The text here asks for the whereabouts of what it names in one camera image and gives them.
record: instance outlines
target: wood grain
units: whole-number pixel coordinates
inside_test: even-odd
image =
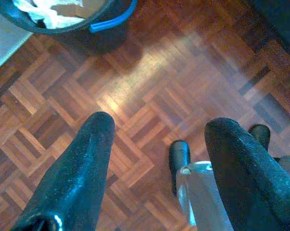
[[[0,231],[86,118],[115,120],[97,230],[195,230],[171,193],[168,148],[207,160],[204,126],[226,116],[270,127],[290,155],[290,55],[240,0],[141,0],[124,44],[105,55],[33,35],[0,68]]]

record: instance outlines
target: blue bucket handle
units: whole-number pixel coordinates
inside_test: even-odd
[[[137,6],[137,1],[138,0],[132,0],[129,8],[120,16],[115,17],[111,20],[105,21],[105,22],[100,22],[100,23],[95,23],[91,24],[89,27],[89,30],[91,33],[96,33],[98,31],[110,29],[112,27],[115,27],[119,24],[122,24],[125,20],[127,20],[132,13],[134,12],[136,6]]]

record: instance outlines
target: black bucket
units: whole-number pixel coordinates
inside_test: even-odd
[[[0,13],[15,25],[37,34],[52,36],[64,44],[89,53],[106,53],[126,39],[127,19],[137,0],[107,0],[99,11],[86,20],[58,29],[41,28],[12,0],[0,0]]]

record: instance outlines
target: black shoe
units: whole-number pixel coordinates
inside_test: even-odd
[[[169,148],[169,168],[172,174],[172,190],[174,196],[177,195],[176,189],[176,173],[183,166],[191,162],[189,145],[185,141],[175,141]]]
[[[249,133],[268,151],[271,133],[266,125],[256,124],[249,130]]]

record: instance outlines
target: parquet floor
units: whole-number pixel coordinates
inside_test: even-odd
[[[290,155],[290,56],[248,6],[141,1],[129,26],[103,56],[34,35],[0,68],[0,231],[99,110],[116,136],[97,230],[193,230],[171,194],[168,146],[185,139],[192,161],[208,159],[215,117],[267,124],[271,155]]]

